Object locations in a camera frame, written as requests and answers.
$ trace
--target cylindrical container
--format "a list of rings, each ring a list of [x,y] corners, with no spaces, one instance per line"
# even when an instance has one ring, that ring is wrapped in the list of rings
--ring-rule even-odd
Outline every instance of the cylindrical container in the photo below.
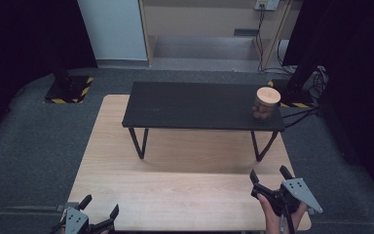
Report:
[[[263,87],[257,90],[253,104],[253,117],[260,120],[268,120],[277,103],[281,100],[281,94],[270,87]]]

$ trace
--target wall outlet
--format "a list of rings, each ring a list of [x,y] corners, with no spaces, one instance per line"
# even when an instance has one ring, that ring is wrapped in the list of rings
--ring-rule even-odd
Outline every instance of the wall outlet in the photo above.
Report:
[[[279,1],[280,0],[256,0],[254,10],[262,10],[262,6],[264,6],[263,10],[275,11],[278,9]]]

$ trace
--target human hand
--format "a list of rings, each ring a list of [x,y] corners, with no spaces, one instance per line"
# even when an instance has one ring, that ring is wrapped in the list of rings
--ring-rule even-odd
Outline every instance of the human hand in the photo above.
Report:
[[[263,213],[265,214],[266,234],[280,234],[281,233],[281,218],[275,214],[269,200],[267,200],[265,196],[258,193],[257,199],[259,200],[260,205],[262,206],[262,209],[263,209]],[[295,232],[297,228],[299,227],[300,221],[302,220],[302,217],[305,214],[307,209],[308,209],[308,206],[305,203],[301,202],[297,211],[291,215],[291,219],[293,220],[293,227],[294,227]],[[285,234],[289,233],[287,220],[284,223],[284,233]]]

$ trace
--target wooden board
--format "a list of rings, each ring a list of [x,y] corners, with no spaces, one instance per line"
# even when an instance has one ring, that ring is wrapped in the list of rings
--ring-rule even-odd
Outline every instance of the wooden board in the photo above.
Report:
[[[257,163],[248,132],[151,129],[145,159],[136,154],[121,122],[129,96],[107,96],[93,127],[69,202],[88,194],[90,223],[108,218],[116,204],[116,230],[264,230],[259,202],[250,196],[254,169],[277,189],[285,165],[293,173],[281,135]],[[142,130],[137,132],[142,138]],[[270,133],[256,133],[259,147]],[[311,227],[308,215],[299,230]]]

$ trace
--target white wall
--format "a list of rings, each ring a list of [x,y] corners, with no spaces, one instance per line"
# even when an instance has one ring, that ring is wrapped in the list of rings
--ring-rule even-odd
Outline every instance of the white wall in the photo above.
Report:
[[[78,0],[96,59],[147,60],[138,0]]]

